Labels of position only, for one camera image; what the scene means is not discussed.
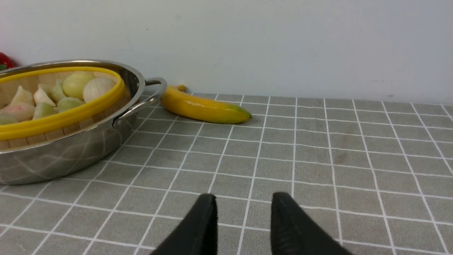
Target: bamboo steamer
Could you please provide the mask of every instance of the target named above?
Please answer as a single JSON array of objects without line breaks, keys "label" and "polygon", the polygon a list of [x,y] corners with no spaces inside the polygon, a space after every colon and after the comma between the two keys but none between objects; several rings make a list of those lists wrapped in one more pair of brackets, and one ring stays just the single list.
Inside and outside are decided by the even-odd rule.
[{"label": "bamboo steamer", "polygon": [[0,108],[12,101],[19,86],[33,94],[38,90],[38,84],[54,86],[58,79],[65,79],[76,71],[91,72],[96,77],[112,79],[116,85],[96,100],[63,113],[0,125],[0,152],[49,142],[89,128],[116,113],[131,100],[124,81],[112,70],[97,67],[62,67],[26,72],[0,79]]}]

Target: gray tiled surface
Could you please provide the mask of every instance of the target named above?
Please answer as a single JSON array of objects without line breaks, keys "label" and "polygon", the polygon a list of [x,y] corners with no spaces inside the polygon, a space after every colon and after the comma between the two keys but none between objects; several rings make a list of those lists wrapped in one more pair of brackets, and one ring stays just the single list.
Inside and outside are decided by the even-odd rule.
[{"label": "gray tiled surface", "polygon": [[219,254],[270,254],[275,191],[356,255],[453,254],[453,106],[217,100],[254,117],[218,125],[157,105],[106,160],[0,186],[0,254],[149,254],[207,192],[218,197]]}]

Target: yellow banana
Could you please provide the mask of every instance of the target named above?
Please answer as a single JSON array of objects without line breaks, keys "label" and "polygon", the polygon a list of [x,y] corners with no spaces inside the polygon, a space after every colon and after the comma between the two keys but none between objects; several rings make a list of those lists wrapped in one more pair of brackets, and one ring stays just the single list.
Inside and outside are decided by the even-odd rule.
[{"label": "yellow banana", "polygon": [[237,124],[252,118],[244,108],[184,93],[186,86],[168,86],[160,103],[168,111],[184,117],[219,124]]}]

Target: red pepper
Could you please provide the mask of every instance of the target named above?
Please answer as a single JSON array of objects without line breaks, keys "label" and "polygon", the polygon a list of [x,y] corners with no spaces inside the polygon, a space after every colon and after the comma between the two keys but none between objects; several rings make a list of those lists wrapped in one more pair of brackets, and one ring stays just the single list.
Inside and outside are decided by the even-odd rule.
[{"label": "red pepper", "polygon": [[4,53],[0,52],[0,71],[16,67],[16,64]]}]

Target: white wall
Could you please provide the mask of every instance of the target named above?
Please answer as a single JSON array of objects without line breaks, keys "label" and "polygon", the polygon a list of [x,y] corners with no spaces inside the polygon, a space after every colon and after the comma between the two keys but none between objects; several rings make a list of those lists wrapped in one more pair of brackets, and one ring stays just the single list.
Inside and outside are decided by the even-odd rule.
[{"label": "white wall", "polygon": [[453,103],[453,0],[4,0],[23,64],[129,64],[194,92]]}]

